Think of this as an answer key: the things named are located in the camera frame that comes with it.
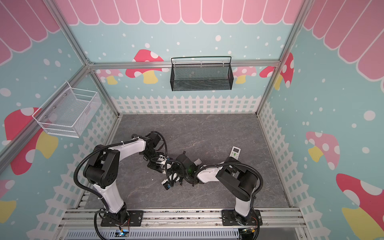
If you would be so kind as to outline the white remote control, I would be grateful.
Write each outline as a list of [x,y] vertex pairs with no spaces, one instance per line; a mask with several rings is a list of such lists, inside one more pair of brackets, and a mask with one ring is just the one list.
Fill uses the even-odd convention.
[[241,152],[240,148],[233,146],[230,153],[230,157],[238,160],[240,156],[240,152]]
[[169,159],[162,161],[162,164],[164,165],[164,169],[169,169],[172,166],[172,163],[169,162]]

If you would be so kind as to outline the white battery cover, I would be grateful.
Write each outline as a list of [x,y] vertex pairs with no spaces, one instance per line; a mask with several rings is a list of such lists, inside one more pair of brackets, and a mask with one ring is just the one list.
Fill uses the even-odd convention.
[[196,161],[194,161],[194,164],[196,166],[199,166],[201,163],[202,163],[202,161],[200,159],[197,159]]

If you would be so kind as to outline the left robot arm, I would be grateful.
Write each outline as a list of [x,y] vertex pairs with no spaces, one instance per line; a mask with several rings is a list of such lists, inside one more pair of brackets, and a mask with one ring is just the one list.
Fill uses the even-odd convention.
[[168,148],[166,140],[157,131],[145,136],[132,135],[132,139],[111,145],[97,145],[76,167],[73,174],[77,187],[93,193],[104,204],[99,216],[107,223],[125,225],[130,220],[126,203],[120,196],[116,179],[120,161],[134,154],[142,155],[147,167],[166,173]]

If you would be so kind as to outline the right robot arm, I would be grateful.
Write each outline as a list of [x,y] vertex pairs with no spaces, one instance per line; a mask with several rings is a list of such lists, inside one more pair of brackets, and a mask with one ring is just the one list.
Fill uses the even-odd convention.
[[230,156],[217,165],[204,165],[200,159],[192,162],[185,153],[175,160],[168,158],[164,162],[167,178],[162,185],[169,190],[183,181],[193,186],[219,182],[236,198],[233,210],[222,211],[223,225],[259,227],[262,220],[254,209],[254,200],[263,188],[264,180],[255,168],[238,161],[239,155],[240,149],[234,148]]

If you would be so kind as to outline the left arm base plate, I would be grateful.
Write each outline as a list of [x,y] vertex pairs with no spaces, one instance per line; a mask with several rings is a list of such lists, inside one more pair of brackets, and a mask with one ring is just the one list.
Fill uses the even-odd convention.
[[123,211],[122,214],[107,213],[101,221],[102,227],[140,227],[143,211]]

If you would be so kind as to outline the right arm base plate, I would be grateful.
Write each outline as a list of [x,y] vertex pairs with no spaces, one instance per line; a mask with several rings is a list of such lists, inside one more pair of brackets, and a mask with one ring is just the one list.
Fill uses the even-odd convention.
[[244,217],[235,210],[222,210],[223,226],[262,226],[263,221],[259,210],[251,209]]

